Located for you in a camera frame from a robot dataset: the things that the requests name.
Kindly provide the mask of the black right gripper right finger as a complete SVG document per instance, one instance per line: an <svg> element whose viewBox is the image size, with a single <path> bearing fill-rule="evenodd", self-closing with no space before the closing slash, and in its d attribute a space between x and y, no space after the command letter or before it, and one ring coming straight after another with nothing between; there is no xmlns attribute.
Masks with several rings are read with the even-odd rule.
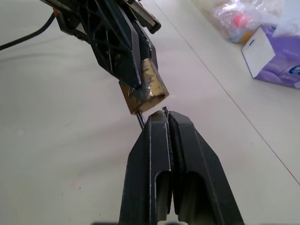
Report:
<svg viewBox="0 0 300 225"><path fill-rule="evenodd" d="M244 224L218 156L190 118L169 112L168 125L179 221L189 225Z"/></svg>

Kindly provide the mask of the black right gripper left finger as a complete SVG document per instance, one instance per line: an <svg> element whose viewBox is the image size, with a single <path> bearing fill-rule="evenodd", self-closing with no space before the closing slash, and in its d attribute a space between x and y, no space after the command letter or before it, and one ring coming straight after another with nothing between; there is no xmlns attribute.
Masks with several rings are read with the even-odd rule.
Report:
<svg viewBox="0 0 300 225"><path fill-rule="evenodd" d="M170 212L171 159L168 122L163 111L148 120L127 159L120 225L156 225Z"/></svg>

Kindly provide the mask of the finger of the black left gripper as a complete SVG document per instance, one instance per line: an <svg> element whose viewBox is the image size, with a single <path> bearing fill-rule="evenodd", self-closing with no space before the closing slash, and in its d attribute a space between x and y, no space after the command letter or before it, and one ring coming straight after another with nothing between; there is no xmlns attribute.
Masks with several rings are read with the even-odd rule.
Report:
<svg viewBox="0 0 300 225"><path fill-rule="evenodd" d="M139 22L134 22L134 28L138 34L141 60L150 59L158 68L156 49Z"/></svg>
<svg viewBox="0 0 300 225"><path fill-rule="evenodd" d="M142 85L139 37L115 0L81 0L79 16L98 64L129 87Z"/></svg>

